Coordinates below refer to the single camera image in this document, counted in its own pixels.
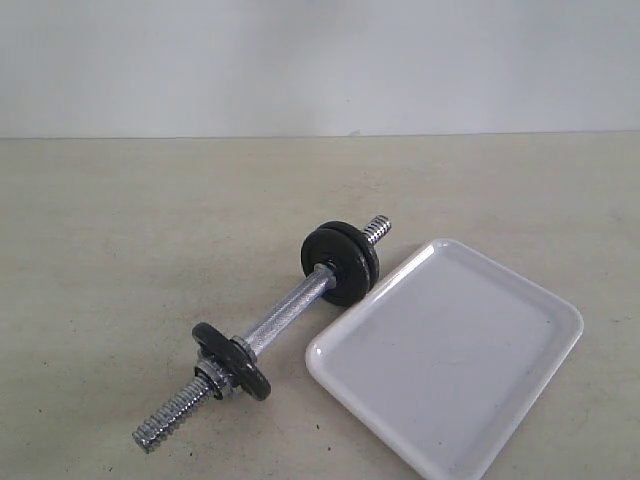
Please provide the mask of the white rectangular plastic tray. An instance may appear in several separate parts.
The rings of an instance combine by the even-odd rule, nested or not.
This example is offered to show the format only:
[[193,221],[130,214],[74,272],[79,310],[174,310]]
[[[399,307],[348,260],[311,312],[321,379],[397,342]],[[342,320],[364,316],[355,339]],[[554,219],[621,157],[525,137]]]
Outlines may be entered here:
[[580,339],[569,302],[453,239],[420,246],[306,350],[426,479],[479,479]]

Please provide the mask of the chrome star collar nut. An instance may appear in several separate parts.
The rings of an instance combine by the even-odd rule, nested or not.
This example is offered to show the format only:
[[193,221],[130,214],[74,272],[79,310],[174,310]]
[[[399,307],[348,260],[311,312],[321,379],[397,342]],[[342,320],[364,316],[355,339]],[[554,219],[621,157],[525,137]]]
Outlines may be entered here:
[[221,365],[214,356],[199,354],[194,367],[195,375],[209,387],[216,400],[231,398],[238,392],[238,383],[233,374]]

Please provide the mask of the black weight plate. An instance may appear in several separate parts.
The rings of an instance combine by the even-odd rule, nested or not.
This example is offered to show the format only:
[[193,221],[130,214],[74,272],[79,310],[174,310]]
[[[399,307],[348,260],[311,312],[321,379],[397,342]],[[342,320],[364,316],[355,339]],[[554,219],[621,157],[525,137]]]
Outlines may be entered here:
[[316,263],[334,269],[336,286],[323,297],[330,303],[349,307],[360,301],[379,279],[379,259],[365,233],[342,221],[330,221],[316,229]]
[[345,222],[328,222],[312,231],[301,247],[301,265],[306,276],[316,266],[328,267],[335,279],[323,298],[331,304],[350,307],[363,299],[374,285],[371,248],[364,235]]
[[238,342],[206,322],[196,324],[192,336],[204,357],[213,359],[230,372],[237,384],[255,400],[264,401],[271,394],[269,381]]

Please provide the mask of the chrome threaded dumbbell bar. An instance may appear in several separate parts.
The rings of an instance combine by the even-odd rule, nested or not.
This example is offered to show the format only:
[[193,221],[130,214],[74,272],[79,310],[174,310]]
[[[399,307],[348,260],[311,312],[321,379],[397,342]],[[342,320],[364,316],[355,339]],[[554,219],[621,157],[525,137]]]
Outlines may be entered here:
[[[377,215],[369,220],[364,227],[356,228],[365,233],[376,250],[376,244],[390,232],[392,223],[387,216]],[[329,268],[316,266],[309,276],[305,275],[305,279],[299,285],[291,290],[245,334],[233,337],[227,337],[222,334],[238,342],[258,367],[258,357],[262,352],[315,301],[320,298],[324,299],[323,294],[334,285],[335,279]],[[197,346],[198,356],[199,354],[204,356],[201,347],[198,344]],[[238,391],[249,395],[239,385],[238,387]],[[215,398],[211,395],[209,387],[201,378],[195,375],[194,371],[193,378],[182,389],[164,402],[161,407],[133,431],[132,438],[134,442],[144,453],[150,454],[154,452],[193,412],[209,399]]]

